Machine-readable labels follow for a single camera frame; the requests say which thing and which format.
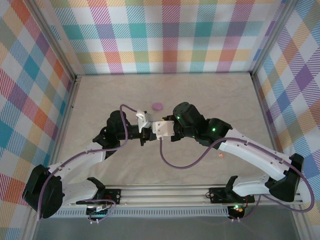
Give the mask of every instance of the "colorful checkered backdrop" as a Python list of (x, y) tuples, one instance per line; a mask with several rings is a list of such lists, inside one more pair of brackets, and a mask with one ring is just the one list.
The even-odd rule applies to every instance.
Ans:
[(320, 0), (300, 0), (258, 73), (260, 95), (279, 150), (305, 157), (320, 239)]
[(285, 0), (37, 2), (72, 63), (90, 75), (247, 72)]
[(48, 164), (71, 81), (22, 0), (0, 1), (0, 32), (0, 240), (15, 240), (22, 192)]

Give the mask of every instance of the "purple cable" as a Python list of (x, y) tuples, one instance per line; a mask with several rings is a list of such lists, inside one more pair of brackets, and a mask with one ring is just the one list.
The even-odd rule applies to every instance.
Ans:
[(67, 165), (68, 163), (70, 163), (71, 161), (73, 161), (74, 159), (77, 159), (78, 157), (85, 155), (85, 154), (89, 154), (89, 153), (96, 153), (96, 152), (111, 152), (111, 151), (116, 151), (119, 150), (121, 148), (123, 148), (127, 142), (128, 142), (128, 129), (127, 129), (127, 124), (126, 124), (126, 120), (125, 120), (125, 116), (124, 116), (124, 112), (122, 110), (122, 108), (125, 107), (129, 110), (131, 110), (132, 112), (137, 112), (136, 110), (134, 110), (133, 108), (125, 105), (125, 104), (121, 104), (120, 105), (120, 116), (121, 116), (121, 120), (124, 126), (124, 134), (125, 134), (125, 140), (124, 143), (121, 146), (115, 147), (115, 148), (111, 148), (111, 149), (95, 149), (95, 150), (88, 150), (87, 152), (83, 151), (78, 153), (77, 155), (74, 155), (73, 157), (69, 158), (67, 161), (65, 161), (64, 163), (62, 163), (59, 167), (57, 167), (49, 176), (48, 178), (45, 180), (44, 184), (42, 185), (41, 191), (40, 191), (40, 195), (39, 195), (39, 201), (38, 201), (38, 207), (37, 207), (37, 215), (36, 215), (36, 220), (39, 221), (41, 219), (40, 215), (41, 215), (41, 205), (42, 205), (42, 200), (43, 200), (43, 196), (44, 196), (44, 192), (46, 189), (46, 186), (49, 182), (49, 180), (59, 171), (59, 168), (63, 168), (65, 165)]
[[(189, 168), (193, 167), (194, 165), (196, 165), (197, 163), (199, 163), (215, 145), (217, 145), (218, 143), (227, 141), (227, 140), (229, 140), (229, 141), (235, 141), (235, 142), (243, 143), (243, 144), (246, 144), (246, 143), (247, 143), (246, 140), (243, 140), (243, 139), (240, 139), (240, 138), (236, 138), (236, 137), (223, 137), (223, 138), (220, 138), (220, 139), (216, 140), (214, 143), (212, 143), (212, 144), (204, 151), (204, 153), (203, 153), (195, 162), (193, 162), (193, 163), (191, 163), (191, 164), (189, 164), (189, 165), (187, 165), (187, 166), (175, 166), (175, 165), (172, 165), (171, 163), (169, 163), (169, 162), (165, 159), (164, 154), (163, 154), (163, 152), (162, 152), (162, 139), (160, 138), (160, 156), (161, 156), (162, 160), (165, 162), (165, 164), (169, 165), (169, 166), (172, 167), (172, 168), (180, 169), (180, 170), (182, 170), (182, 169), (189, 169)], [(311, 202), (310, 202), (310, 206), (309, 206), (308, 208), (300, 210), (300, 209), (294, 209), (294, 208), (291, 208), (291, 207), (289, 207), (289, 206), (286, 206), (285, 204), (283, 204), (283, 203), (281, 203), (281, 202), (279, 202), (279, 201), (277, 201), (277, 200), (275, 200), (275, 199), (272, 199), (272, 198), (270, 198), (270, 197), (268, 197), (268, 196), (266, 196), (266, 195), (264, 195), (264, 194), (263, 194), (263, 196), (264, 196), (265, 198), (269, 199), (270, 201), (273, 201), (273, 202), (275, 202), (275, 203), (277, 203), (277, 204), (279, 204), (279, 205), (281, 205), (281, 206), (285, 207), (286, 209), (289, 209), (289, 210), (291, 210), (291, 211), (293, 211), (293, 212), (297, 212), (297, 213), (306, 213), (306, 212), (309, 212), (309, 211), (314, 207), (314, 205), (315, 205), (315, 195), (314, 195), (314, 191), (312, 190), (312, 188), (311, 188), (308, 180), (305, 178), (305, 176), (304, 176), (298, 169), (296, 169), (293, 165), (291, 165), (290, 163), (288, 163), (287, 161), (285, 161), (285, 160), (282, 159), (281, 157), (273, 154), (272, 152), (269, 152), (268, 150), (265, 150), (264, 148), (262, 148), (262, 147), (260, 147), (260, 146), (258, 146), (258, 145), (256, 145), (256, 144), (254, 144), (254, 143), (251, 143), (251, 142), (248, 142), (247, 144), (250, 145), (250, 146), (252, 146), (252, 147), (254, 147), (255, 149), (257, 149), (257, 150), (259, 150), (259, 151), (267, 154), (268, 156), (270, 156), (270, 157), (272, 157), (272, 158), (275, 158), (276, 160), (278, 160), (278, 161), (280, 161), (280, 162), (283, 161), (283, 164), (285, 164), (285, 165), (288, 166), (289, 168), (292, 168), (292, 169), (302, 178), (302, 180), (305, 182), (306, 187), (308, 188), (308, 190), (309, 190), (309, 192), (310, 192)]]
[[(110, 210), (110, 212), (109, 212), (106, 216), (104, 216), (103, 218), (97, 220), (97, 221), (96, 221), (97, 224), (98, 224), (99, 222), (105, 220), (105, 219), (106, 219), (107, 217), (109, 217), (111, 214), (113, 214), (114, 211), (116, 210), (116, 205), (117, 205), (116, 202), (113, 201), (113, 200), (111, 200), (111, 199), (86, 199), (86, 200), (83, 200), (83, 201), (84, 201), (84, 202), (107, 202), (107, 203), (112, 203), (112, 204), (113, 204), (112, 210)], [(89, 220), (90, 220), (91, 222), (94, 222), (94, 221), (92, 220), (91, 216), (92, 216), (92, 214), (89, 215)]]

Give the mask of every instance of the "purple wire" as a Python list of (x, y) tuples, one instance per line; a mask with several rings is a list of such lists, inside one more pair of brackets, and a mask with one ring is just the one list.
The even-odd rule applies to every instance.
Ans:
[(36, 215), (36, 220), (39, 221), (41, 219), (41, 205), (42, 205), (42, 201), (43, 201), (43, 196), (44, 196), (44, 192), (46, 189), (46, 186), (49, 182), (49, 180), (59, 171), (59, 168), (63, 168), (65, 165), (67, 165), (68, 163), (70, 163), (71, 161), (73, 161), (74, 159), (77, 159), (78, 157), (85, 155), (85, 154), (89, 154), (89, 153), (97, 153), (97, 152), (111, 152), (111, 151), (116, 151), (119, 149), (122, 149), (128, 142), (128, 129), (127, 129), (127, 124), (126, 124), (126, 120), (125, 120), (125, 116), (124, 116), (124, 112), (122, 110), (122, 108), (125, 107), (133, 112), (137, 112), (136, 110), (134, 110), (133, 108), (125, 105), (125, 104), (121, 104), (120, 105), (120, 116), (121, 116), (121, 120), (124, 126), (124, 134), (125, 134), (125, 140), (124, 143), (121, 146), (115, 147), (115, 148), (111, 148), (111, 149), (95, 149), (95, 150), (88, 150), (87, 152), (83, 151), (78, 153), (77, 155), (74, 155), (73, 157), (69, 158), (67, 161), (65, 161), (64, 163), (62, 163), (59, 167), (57, 167), (49, 176), (48, 178), (45, 180), (44, 184), (42, 185), (41, 191), (40, 191), (40, 195), (39, 195), (39, 201), (38, 201), (38, 207), (37, 207), (37, 215)]
[(302, 180), (305, 182), (306, 184), (306, 187), (308, 188), (309, 192), (310, 192), (310, 198), (311, 198), (311, 202), (310, 202), (310, 205), (308, 208), (306, 209), (294, 209), (294, 208), (291, 208), (289, 206), (286, 206), (285, 204), (275, 200), (275, 199), (272, 199), (266, 195), (263, 194), (263, 196), (267, 199), (269, 199), (270, 201), (272, 202), (275, 202), (283, 207), (285, 207), (286, 209), (289, 209), (293, 212), (297, 212), (297, 213), (306, 213), (306, 212), (309, 212), (315, 205), (315, 195), (314, 195), (314, 191), (312, 190), (308, 180), (305, 178), (305, 176), (297, 169), (295, 168), (293, 165), (291, 165), (290, 163), (288, 163), (287, 161), (285, 161), (284, 159), (282, 159), (281, 157), (273, 154), (272, 152), (269, 152), (268, 150), (252, 143), (252, 142), (248, 142), (246, 140), (243, 140), (243, 139), (240, 139), (240, 138), (236, 138), (236, 137), (223, 137), (223, 138), (220, 138), (218, 140), (216, 140), (214, 143), (212, 143), (205, 151), (204, 153), (193, 163), (187, 165), (187, 166), (175, 166), (175, 165), (172, 165), (171, 163), (169, 163), (165, 157), (164, 157), (164, 154), (163, 154), (163, 150), (162, 150), (162, 139), (160, 138), (160, 156), (162, 158), (162, 160), (165, 162), (165, 164), (169, 165), (170, 167), (172, 168), (175, 168), (175, 169), (189, 169), (191, 167), (193, 167), (194, 165), (198, 164), (206, 155), (207, 153), (215, 146), (217, 145), (218, 143), (221, 143), (221, 142), (224, 142), (224, 141), (235, 141), (235, 142), (238, 142), (238, 143), (243, 143), (243, 144), (248, 144), (252, 147), (254, 147), (255, 149), (267, 154), (268, 156), (272, 157), (272, 158), (275, 158), (276, 160), (282, 162), (283, 164), (285, 164), (286, 166), (288, 166), (289, 168), (293, 169), (301, 178)]
[[(113, 204), (112, 210), (110, 210), (110, 212), (108, 211), (108, 214), (106, 216), (104, 216), (103, 218), (100, 218), (98, 221), (96, 221), (97, 223), (105, 220), (107, 217), (109, 217), (111, 214), (113, 214), (114, 211), (116, 210), (116, 205), (117, 205), (116, 202), (111, 199), (86, 199), (86, 200), (82, 200), (82, 201), (84, 201), (84, 202), (107, 202), (107, 203)], [(89, 220), (91, 222), (93, 222), (93, 219), (91, 218), (91, 216), (92, 215), (89, 215)]]

